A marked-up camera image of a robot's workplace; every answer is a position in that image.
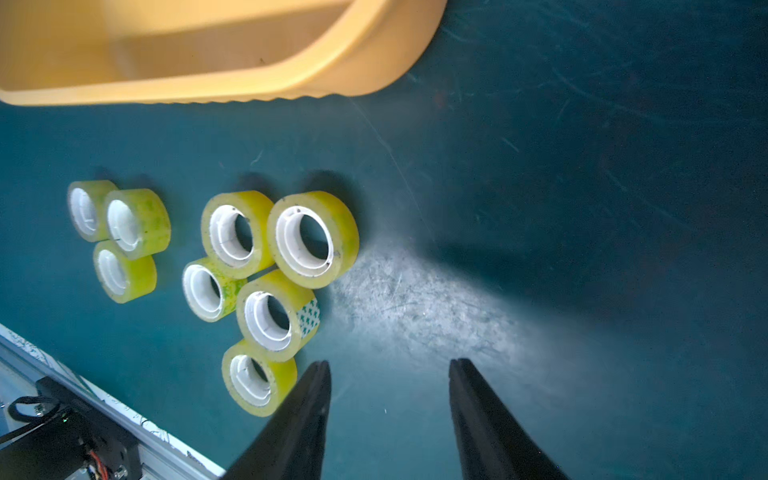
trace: clear tape roll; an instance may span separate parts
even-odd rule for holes
[[[170,219],[162,200],[147,188],[110,192],[107,202],[109,237],[126,257],[137,259],[168,248]]]
[[[315,257],[301,238],[304,217],[313,218],[328,243],[325,258]],[[270,252],[277,266],[295,284],[318,289],[349,270],[357,259],[360,237],[349,208],[326,192],[289,195],[279,200],[267,222]]]
[[[187,304],[206,322],[221,320],[235,310],[237,293],[246,281],[224,275],[208,257],[189,262],[181,274]]]
[[[89,242],[109,238],[107,229],[107,194],[118,188],[109,180],[72,182],[67,191],[69,217],[74,229]]]
[[[245,340],[230,347],[221,361],[227,391],[243,410],[259,417],[272,415],[296,385],[296,362],[271,362],[263,350]]]
[[[267,305],[274,297],[288,316],[288,329],[279,326]],[[237,294],[237,325],[243,338],[264,348],[273,362],[293,358],[317,333],[320,308],[315,293],[288,280],[280,270],[244,286]]]
[[[152,257],[130,260],[112,240],[96,244],[94,267],[104,291],[117,303],[147,295],[157,285]]]
[[[274,204],[256,191],[219,194],[203,210],[200,230],[205,253],[225,275],[247,278],[275,263],[266,245],[266,221]],[[235,220],[242,215],[253,239],[247,250],[237,239]]]

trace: tape core hole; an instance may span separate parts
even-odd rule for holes
[[[93,235],[98,228],[96,206],[91,196],[82,188],[73,188],[69,194],[69,211],[75,226],[87,235]]]
[[[326,236],[327,251],[324,258],[312,254],[301,235],[302,219],[309,217],[320,226]],[[328,226],[314,210],[295,206],[284,210],[276,222],[276,242],[280,256],[291,270],[303,276],[320,276],[333,263],[333,240]]]
[[[219,280],[202,265],[190,265],[182,279],[184,295],[192,310],[205,319],[221,314],[223,300]]]
[[[248,331],[259,345],[273,352],[279,352],[290,344],[290,322],[288,315],[280,312],[281,309],[280,301],[267,292],[253,292],[245,300]]]
[[[237,355],[230,362],[230,379],[235,391],[249,404],[263,407],[270,402],[272,389],[263,367],[248,355]]]
[[[227,265],[240,268],[253,255],[253,231],[243,212],[232,205],[222,205],[210,215],[210,245]]]
[[[97,258],[98,271],[104,285],[115,295],[122,295],[128,287],[125,272],[118,256],[109,250],[102,250]]]
[[[141,239],[139,221],[131,208],[122,200],[112,200],[107,207],[107,225],[112,239],[118,246],[130,252]]]

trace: scratched surface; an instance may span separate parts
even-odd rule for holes
[[[768,10],[760,2],[449,2],[364,98],[0,106],[2,323],[228,466],[264,425],[227,396],[233,317],[183,265],[224,191],[344,199],[362,252],[319,291],[325,478],[459,478],[468,356],[572,478],[768,471]],[[153,187],[157,291],[118,306],[69,182]]]

